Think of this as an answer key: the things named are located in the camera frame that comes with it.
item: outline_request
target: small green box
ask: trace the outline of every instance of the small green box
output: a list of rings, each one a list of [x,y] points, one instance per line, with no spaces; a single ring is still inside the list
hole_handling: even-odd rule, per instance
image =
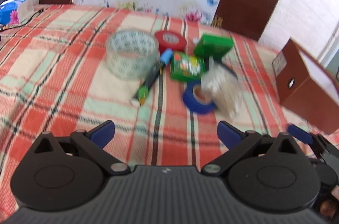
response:
[[[180,82],[189,82],[200,79],[206,72],[204,59],[188,56],[175,51],[171,62],[171,79]]]
[[[194,49],[194,55],[201,58],[209,58],[220,61],[221,58],[232,49],[234,41],[232,37],[218,37],[203,34],[199,43]]]

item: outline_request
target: blue tissue box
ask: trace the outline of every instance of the blue tissue box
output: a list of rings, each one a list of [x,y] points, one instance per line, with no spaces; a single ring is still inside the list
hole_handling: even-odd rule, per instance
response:
[[[0,24],[19,24],[32,15],[33,12],[33,0],[4,1],[0,5]]]

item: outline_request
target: black wire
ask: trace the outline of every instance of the black wire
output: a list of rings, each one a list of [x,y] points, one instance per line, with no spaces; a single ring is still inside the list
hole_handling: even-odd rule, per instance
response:
[[[30,22],[30,21],[32,20],[32,18],[33,18],[37,13],[42,13],[42,12],[43,12],[43,9],[40,9],[39,11],[36,11],[36,12],[29,18],[29,20],[26,21],[24,24],[20,24],[20,25],[13,26],[13,27],[6,27],[6,28],[4,28],[6,25],[3,25],[2,27],[0,27],[0,32],[6,31],[6,30],[9,30],[9,29],[13,29],[13,28],[23,27],[23,26],[25,26],[28,22]]]

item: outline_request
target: triangular hole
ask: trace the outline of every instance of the triangular hole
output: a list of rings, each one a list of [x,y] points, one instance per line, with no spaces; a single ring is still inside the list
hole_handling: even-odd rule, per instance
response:
[[[288,139],[282,141],[279,147],[279,151],[293,154],[297,153],[297,151],[294,149],[294,147],[292,146],[291,142]]]
[[[40,142],[39,146],[36,148],[34,153],[42,153],[42,152],[49,152],[49,151],[53,151],[53,147],[50,144],[50,141],[45,138]]]

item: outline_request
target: table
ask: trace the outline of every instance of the table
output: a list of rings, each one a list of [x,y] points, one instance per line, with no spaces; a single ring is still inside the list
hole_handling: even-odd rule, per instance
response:
[[[92,129],[105,120],[116,125],[105,150],[130,165],[201,166],[227,149],[216,127],[217,110],[196,115],[182,103],[184,84],[165,70],[145,105],[129,99],[138,81],[115,78],[105,62],[105,42],[117,29],[160,29],[179,32],[194,49],[193,38],[204,32],[232,35],[234,49],[226,63],[243,87],[240,113],[227,120],[240,130],[276,136],[288,123],[312,132],[310,126],[278,103],[272,60],[277,52],[250,39],[183,20],[113,8],[53,5],[27,26],[1,34],[0,43],[0,222],[16,207],[10,178],[34,139],[42,131],[68,136],[75,129]],[[339,143],[338,134],[326,136]],[[303,146],[307,154],[309,148]]]

